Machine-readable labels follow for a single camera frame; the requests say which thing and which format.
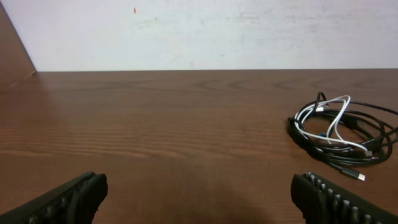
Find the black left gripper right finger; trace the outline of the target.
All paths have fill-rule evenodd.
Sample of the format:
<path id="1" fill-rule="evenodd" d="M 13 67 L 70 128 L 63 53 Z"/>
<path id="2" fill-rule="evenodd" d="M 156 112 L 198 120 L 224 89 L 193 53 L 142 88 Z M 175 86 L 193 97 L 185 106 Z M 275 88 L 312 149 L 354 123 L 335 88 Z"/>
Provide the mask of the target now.
<path id="1" fill-rule="evenodd" d="M 306 223 L 397 224 L 397 215 L 316 173 L 295 174 L 290 194 Z"/>

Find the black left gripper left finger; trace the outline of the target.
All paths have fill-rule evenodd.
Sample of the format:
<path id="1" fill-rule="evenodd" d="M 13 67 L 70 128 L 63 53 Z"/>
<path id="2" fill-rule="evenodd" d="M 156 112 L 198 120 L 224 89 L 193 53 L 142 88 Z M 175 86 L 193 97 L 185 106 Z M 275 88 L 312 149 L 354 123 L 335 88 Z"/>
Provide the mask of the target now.
<path id="1" fill-rule="evenodd" d="M 1 224 L 91 224 L 108 194 L 105 174 L 86 172 L 1 215 Z"/>

